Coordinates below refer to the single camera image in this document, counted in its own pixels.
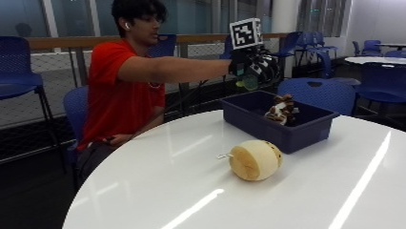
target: blue chair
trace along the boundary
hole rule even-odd
[[[291,78],[282,81],[278,95],[291,94],[292,100],[321,109],[351,115],[355,104],[355,89],[333,80]]]
[[[335,46],[324,46],[324,38],[323,38],[323,34],[320,31],[315,31],[312,33],[314,35],[314,43],[315,43],[315,47],[321,50],[321,51],[333,51],[333,57],[335,59],[337,58],[337,47]]]
[[[307,52],[311,51],[316,51],[318,48],[315,47],[315,42],[314,42],[314,36],[312,36],[312,32],[311,31],[304,31],[298,40],[296,40],[296,47],[299,47],[298,49],[295,49],[294,53],[299,52],[300,53],[300,57],[299,57],[299,61],[296,63],[296,66],[300,65],[302,63],[302,59],[303,57],[306,58],[306,60],[308,60],[307,58]]]
[[[361,65],[361,84],[356,87],[359,98],[380,103],[377,112],[359,107],[371,115],[357,115],[361,119],[383,119],[404,127],[387,114],[389,104],[406,103],[406,65],[367,62]]]
[[[316,53],[316,57],[320,59],[320,65],[321,65],[320,77],[321,78],[335,80],[352,87],[360,84],[360,81],[357,79],[345,78],[345,77],[333,77],[329,55],[323,51],[319,51],[315,53]]]
[[[87,115],[87,90],[87,86],[82,86],[70,90],[63,97],[63,109],[66,113],[67,123],[74,134],[74,142],[67,147],[67,162],[71,168],[74,191],[78,190],[78,170],[75,164],[78,152],[75,151],[75,147],[82,139],[82,129]]]
[[[406,58],[406,51],[388,51],[384,53],[384,57]]]
[[[65,170],[63,151],[55,135],[54,120],[42,87],[41,75],[31,72],[29,43],[22,37],[0,36],[0,100],[18,97],[30,92],[39,97],[42,118],[51,140],[49,149],[58,149]]]
[[[360,53],[357,41],[352,41],[353,45],[353,56],[381,56],[379,52],[363,52]]]
[[[283,46],[282,46],[280,50],[278,52],[270,53],[270,55],[276,56],[278,60],[294,55],[294,53],[291,53],[291,52],[294,52],[294,50],[295,50],[296,42],[298,42],[300,35],[302,35],[300,31],[290,32],[287,34],[286,38],[283,39],[284,42],[283,42]]]
[[[231,50],[232,50],[232,46],[231,46],[231,40],[230,40],[230,34],[228,34],[226,36],[226,40],[224,40],[224,51],[219,55],[219,59],[230,59],[230,51]]]
[[[365,56],[383,56],[380,53],[380,47],[376,46],[380,44],[379,40],[365,40],[364,41],[364,48],[361,50],[361,55]]]
[[[284,74],[284,59],[294,55],[295,45],[296,45],[296,41],[298,41],[300,35],[302,35],[300,31],[290,32],[287,34],[286,38],[283,39],[284,42],[283,42],[283,46],[280,47],[280,50],[278,52],[270,53],[271,56],[278,57],[278,65],[279,65],[282,74]]]
[[[148,56],[162,57],[174,56],[175,53],[175,34],[158,34],[158,42],[148,48]]]

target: plastic container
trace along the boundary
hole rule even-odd
[[[243,132],[272,143],[284,154],[291,154],[328,138],[331,121],[339,114],[294,101],[299,113],[294,114],[294,124],[284,126],[263,116],[274,106],[274,96],[255,91],[220,99],[223,118]]]

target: glove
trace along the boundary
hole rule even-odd
[[[252,64],[252,54],[250,51],[248,49],[242,49],[230,52],[228,72],[236,77],[246,73],[248,66]]]
[[[275,83],[279,80],[276,59],[268,53],[263,46],[231,51],[228,71],[236,77],[238,87],[251,91],[258,82]]]

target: man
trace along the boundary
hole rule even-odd
[[[158,0],[114,0],[111,14],[120,41],[99,44],[91,54],[89,112],[77,147],[82,178],[128,138],[162,124],[163,83],[222,76],[230,66],[228,60],[147,57],[166,19]]]

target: man's hand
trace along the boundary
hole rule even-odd
[[[127,141],[127,139],[131,137],[131,135],[111,135],[109,137],[105,137],[102,141],[107,143],[113,148],[118,148],[122,146],[122,144]]]

